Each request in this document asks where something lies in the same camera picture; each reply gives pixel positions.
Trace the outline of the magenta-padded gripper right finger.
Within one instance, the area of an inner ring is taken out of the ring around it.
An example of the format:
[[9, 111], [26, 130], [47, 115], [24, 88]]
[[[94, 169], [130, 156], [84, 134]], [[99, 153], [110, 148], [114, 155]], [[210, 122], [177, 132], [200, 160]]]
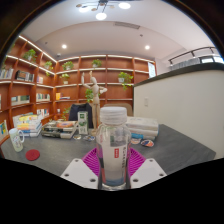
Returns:
[[129, 158], [130, 188], [140, 188], [166, 176], [165, 171], [153, 158], [146, 159], [132, 149]]

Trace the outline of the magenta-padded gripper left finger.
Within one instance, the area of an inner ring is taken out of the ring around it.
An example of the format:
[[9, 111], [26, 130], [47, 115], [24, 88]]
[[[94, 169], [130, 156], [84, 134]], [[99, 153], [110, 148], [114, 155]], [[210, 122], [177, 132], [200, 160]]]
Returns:
[[97, 189], [99, 173], [97, 152], [92, 149], [82, 159], [73, 159], [61, 177], [81, 187]]

